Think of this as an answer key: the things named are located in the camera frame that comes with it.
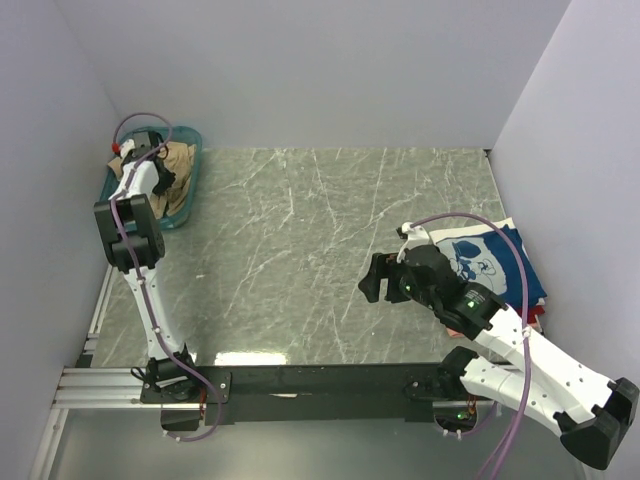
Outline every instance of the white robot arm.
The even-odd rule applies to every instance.
[[[446,389],[464,389],[518,409],[524,388],[523,338],[529,338],[532,382],[525,415],[560,437],[583,463],[605,469],[635,417],[638,387],[616,381],[571,358],[527,327],[489,289],[457,277],[449,260],[431,244],[422,227],[398,229],[405,243],[398,253],[373,255],[359,283],[369,302],[378,301],[380,280],[388,279],[385,300],[415,300],[432,309],[447,327],[497,353],[519,371],[492,364],[476,352],[456,347],[441,364]]]
[[[140,375],[148,388],[156,391],[166,389],[172,399],[179,401],[192,396],[198,384],[167,355],[170,352],[184,364],[193,365],[184,338],[168,315],[159,269],[160,260],[164,257],[164,240],[149,203],[152,193],[161,194],[175,178],[157,155],[148,156],[161,141],[159,134],[145,131],[134,133],[132,139],[120,145],[122,180],[109,200],[94,205],[94,214],[107,259],[123,273],[144,325],[149,363],[146,372]],[[137,266],[118,233],[113,208],[117,209],[124,226],[129,227],[127,241],[136,252]],[[141,282],[146,285],[144,291],[140,288]]]

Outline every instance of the gray marble table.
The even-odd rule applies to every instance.
[[[439,362],[451,339],[413,302],[369,304],[371,254],[405,221],[504,211],[480,149],[223,149],[205,153],[188,222],[166,232],[169,313],[197,364]],[[440,220],[433,228],[465,226]],[[120,275],[93,366],[146,364]]]

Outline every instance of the white wall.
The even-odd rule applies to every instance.
[[[548,289],[546,327],[570,354],[640,383],[640,3],[575,0],[492,162]],[[640,426],[610,467],[640,475]]]
[[[26,478],[106,268],[92,206],[117,117],[50,0],[0,5],[0,465]]]
[[[569,3],[56,1],[120,114],[251,147],[492,147]]]

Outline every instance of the teal basket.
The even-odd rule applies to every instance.
[[[122,145],[122,143],[125,140],[131,138],[134,133],[146,132],[149,130],[158,132],[160,135],[162,135],[162,138],[167,138],[167,134],[169,133],[169,129],[164,127],[143,127],[127,133],[125,136],[119,139],[119,143],[120,145]],[[202,162],[202,137],[193,128],[173,127],[173,135],[171,136],[171,141],[186,143],[187,145],[195,145],[196,152],[193,156],[193,170],[191,171],[191,183],[189,184],[189,193],[187,194],[187,200],[178,213],[176,213],[175,215],[165,214],[164,217],[158,220],[158,222],[160,223],[160,228],[162,230],[171,230],[172,228],[177,228],[184,222],[186,222],[189,218],[191,205],[193,205],[193,197],[196,190],[198,173],[200,172],[200,163]],[[109,167],[107,167],[107,178],[105,179],[104,186],[102,187],[100,201],[108,200],[109,197],[114,194],[116,188],[118,188],[119,183],[120,182],[116,178],[115,173],[113,173],[113,171]]]

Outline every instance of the brown cloth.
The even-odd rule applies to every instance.
[[[165,167],[176,174],[173,185],[162,195],[157,196],[153,193],[149,197],[149,203],[153,209],[156,218],[162,218],[163,215],[175,215],[184,206],[189,193],[189,185],[191,185],[191,171],[193,170],[193,159],[196,153],[195,145],[187,145],[180,142],[169,142],[169,153],[167,158],[163,158]],[[162,158],[164,150],[160,151],[159,157]],[[122,159],[116,157],[108,164],[109,168],[116,174],[116,178],[122,178]]]

